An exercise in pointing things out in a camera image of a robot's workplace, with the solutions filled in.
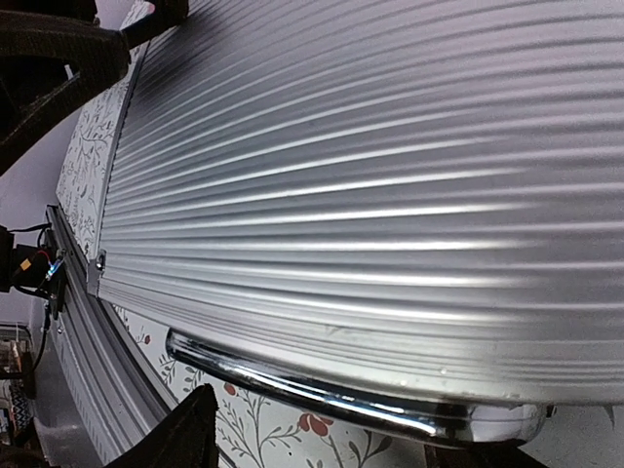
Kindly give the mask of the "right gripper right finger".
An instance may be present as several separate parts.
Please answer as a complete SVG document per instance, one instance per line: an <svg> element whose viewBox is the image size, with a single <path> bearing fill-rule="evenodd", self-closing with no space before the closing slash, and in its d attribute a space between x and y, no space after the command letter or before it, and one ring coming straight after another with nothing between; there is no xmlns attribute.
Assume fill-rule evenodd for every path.
<svg viewBox="0 0 624 468"><path fill-rule="evenodd" d="M427 467L435 468L547 468L519 448L424 447Z"/></svg>

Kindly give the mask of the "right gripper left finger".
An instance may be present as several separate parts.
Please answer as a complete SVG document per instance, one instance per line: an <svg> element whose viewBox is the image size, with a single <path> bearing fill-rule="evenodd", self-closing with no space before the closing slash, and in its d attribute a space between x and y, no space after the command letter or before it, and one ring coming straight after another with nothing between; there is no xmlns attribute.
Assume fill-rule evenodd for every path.
<svg viewBox="0 0 624 468"><path fill-rule="evenodd" d="M216 468L217 410L213 387L198 386L138 444L106 468Z"/></svg>

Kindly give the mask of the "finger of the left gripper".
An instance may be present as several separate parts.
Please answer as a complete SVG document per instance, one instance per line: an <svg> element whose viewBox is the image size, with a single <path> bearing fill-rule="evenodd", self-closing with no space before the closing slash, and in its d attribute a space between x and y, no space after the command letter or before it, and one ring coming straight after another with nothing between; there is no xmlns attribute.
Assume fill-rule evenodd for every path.
<svg viewBox="0 0 624 468"><path fill-rule="evenodd" d="M1 4L1 170L128 72L130 51L188 16L186 1L155 1L122 29L100 26L93 1Z"/></svg>

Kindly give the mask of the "aluminium poker case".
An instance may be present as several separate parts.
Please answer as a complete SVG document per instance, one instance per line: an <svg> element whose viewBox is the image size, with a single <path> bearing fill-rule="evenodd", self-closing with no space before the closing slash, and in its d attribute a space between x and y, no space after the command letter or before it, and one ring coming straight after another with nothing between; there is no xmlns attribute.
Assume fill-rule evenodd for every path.
<svg viewBox="0 0 624 468"><path fill-rule="evenodd" d="M97 294L438 444L623 400L619 1L194 1L143 57Z"/></svg>

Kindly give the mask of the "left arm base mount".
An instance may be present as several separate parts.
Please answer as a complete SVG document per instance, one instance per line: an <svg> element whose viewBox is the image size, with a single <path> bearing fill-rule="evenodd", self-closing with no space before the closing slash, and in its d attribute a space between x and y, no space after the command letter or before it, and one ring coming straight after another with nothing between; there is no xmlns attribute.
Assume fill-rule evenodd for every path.
<svg viewBox="0 0 624 468"><path fill-rule="evenodd" d="M34 245L16 244L17 234L37 232ZM64 305L66 250L55 242L50 222L22 229L1 226L1 293L16 290L47 302L53 320Z"/></svg>

